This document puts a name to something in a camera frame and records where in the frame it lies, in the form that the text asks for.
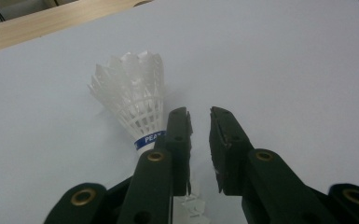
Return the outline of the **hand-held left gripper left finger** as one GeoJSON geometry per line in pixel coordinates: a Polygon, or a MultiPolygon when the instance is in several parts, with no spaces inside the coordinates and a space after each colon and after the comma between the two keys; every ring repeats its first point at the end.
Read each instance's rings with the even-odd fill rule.
{"type": "Polygon", "coordinates": [[[137,163],[117,224],[173,223],[173,198],[191,192],[191,134],[187,109],[170,112],[166,134],[137,163]]]}

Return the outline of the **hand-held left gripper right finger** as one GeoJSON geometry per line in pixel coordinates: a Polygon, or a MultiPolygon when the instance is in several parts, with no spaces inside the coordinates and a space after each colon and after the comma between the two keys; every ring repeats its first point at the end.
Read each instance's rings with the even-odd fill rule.
{"type": "Polygon", "coordinates": [[[211,108],[209,141],[219,191],[242,197],[249,224],[338,224],[278,154],[252,146],[230,111],[211,108]]]}

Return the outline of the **white shuttlecock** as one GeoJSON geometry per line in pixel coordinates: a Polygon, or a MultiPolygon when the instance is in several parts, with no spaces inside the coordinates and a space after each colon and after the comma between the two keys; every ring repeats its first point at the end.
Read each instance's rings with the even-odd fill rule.
{"type": "Polygon", "coordinates": [[[111,57],[98,64],[90,94],[116,116],[134,139],[138,154],[152,149],[163,128],[164,66],[156,53],[111,57]]]}
{"type": "Polygon", "coordinates": [[[190,180],[191,193],[173,198],[173,224],[211,224],[204,215],[205,201],[200,196],[200,185],[190,180]]]}

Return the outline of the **white table mat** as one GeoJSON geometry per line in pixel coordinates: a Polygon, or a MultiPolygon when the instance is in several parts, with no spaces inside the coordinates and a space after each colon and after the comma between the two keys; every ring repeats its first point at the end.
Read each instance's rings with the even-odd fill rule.
{"type": "Polygon", "coordinates": [[[43,224],[70,188],[133,173],[132,138],[89,91],[97,64],[150,51],[164,108],[191,116],[191,174],[212,224],[243,224],[219,192],[210,110],[322,192],[359,186],[358,0],[157,0],[0,50],[0,224],[43,224]]]}

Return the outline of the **wooden table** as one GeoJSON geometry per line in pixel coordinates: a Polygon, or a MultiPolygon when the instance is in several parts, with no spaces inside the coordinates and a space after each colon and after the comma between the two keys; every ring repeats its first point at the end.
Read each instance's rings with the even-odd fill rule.
{"type": "Polygon", "coordinates": [[[9,21],[0,22],[0,49],[88,21],[116,14],[153,0],[77,0],[9,21]]]}

